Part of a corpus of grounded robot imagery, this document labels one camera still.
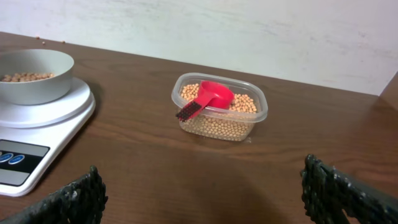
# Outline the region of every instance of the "red measuring cup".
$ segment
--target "red measuring cup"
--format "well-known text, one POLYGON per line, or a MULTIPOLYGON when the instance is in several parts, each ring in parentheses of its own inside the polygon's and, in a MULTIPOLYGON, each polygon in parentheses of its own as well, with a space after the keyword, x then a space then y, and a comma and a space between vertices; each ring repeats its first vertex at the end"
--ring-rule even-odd
POLYGON ((175 116, 186 121, 198 115, 206 106, 228 109, 234 100, 234 93, 225 86, 211 81, 200 83, 198 97, 185 105, 175 116))

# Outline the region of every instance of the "blue button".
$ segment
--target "blue button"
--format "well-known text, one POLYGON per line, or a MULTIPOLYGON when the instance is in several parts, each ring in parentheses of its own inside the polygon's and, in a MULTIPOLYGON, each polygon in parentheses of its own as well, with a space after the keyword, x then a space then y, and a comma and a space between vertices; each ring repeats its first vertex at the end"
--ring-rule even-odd
POLYGON ((13 157, 13 153, 5 153, 4 155, 0 156, 0 162, 6 162, 13 157))
POLYGON ((17 164, 18 162, 22 161, 23 159, 25 159, 24 155, 18 155, 18 156, 14 156, 14 158, 10 159, 10 161, 8 161, 8 164, 17 164))

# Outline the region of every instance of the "wooden table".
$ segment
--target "wooden table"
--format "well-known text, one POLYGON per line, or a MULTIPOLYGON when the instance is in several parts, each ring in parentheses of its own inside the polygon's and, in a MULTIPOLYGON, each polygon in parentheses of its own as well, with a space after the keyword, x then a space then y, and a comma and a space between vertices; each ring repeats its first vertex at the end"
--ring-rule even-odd
POLYGON ((398 197, 398 112, 376 96, 0 33, 0 52, 34 48, 75 59, 96 114, 32 193, 0 197, 0 219, 92 164, 109 195, 102 223, 311 223, 300 199, 308 153, 398 197), (188 72, 257 85, 268 118, 243 142, 184 132, 170 94, 188 72))

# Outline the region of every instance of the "white bowl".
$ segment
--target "white bowl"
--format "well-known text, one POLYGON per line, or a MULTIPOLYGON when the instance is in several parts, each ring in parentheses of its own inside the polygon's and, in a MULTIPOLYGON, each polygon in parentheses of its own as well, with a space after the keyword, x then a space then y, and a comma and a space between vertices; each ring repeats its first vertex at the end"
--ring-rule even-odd
POLYGON ((0 55, 0 81, 15 73, 54 73, 53 78, 31 82, 0 82, 0 100, 36 105, 56 100, 72 85, 73 58, 55 50, 30 49, 0 55))

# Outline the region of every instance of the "plastic container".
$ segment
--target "plastic container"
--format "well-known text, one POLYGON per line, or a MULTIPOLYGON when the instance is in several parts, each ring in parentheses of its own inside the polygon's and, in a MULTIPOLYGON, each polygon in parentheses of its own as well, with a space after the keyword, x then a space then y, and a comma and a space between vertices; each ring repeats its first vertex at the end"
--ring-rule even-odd
POLYGON ((227 86, 235 94, 247 95, 253 99, 257 111, 256 113, 245 113, 207 106, 198 116, 186 122, 180 121, 180 127, 184 131, 209 138, 243 141, 256 123, 267 118, 267 100, 258 87, 240 80, 202 73, 184 74, 175 83, 172 99, 178 106, 178 110, 188 103, 181 96, 183 87, 200 84, 201 81, 218 82, 227 86))

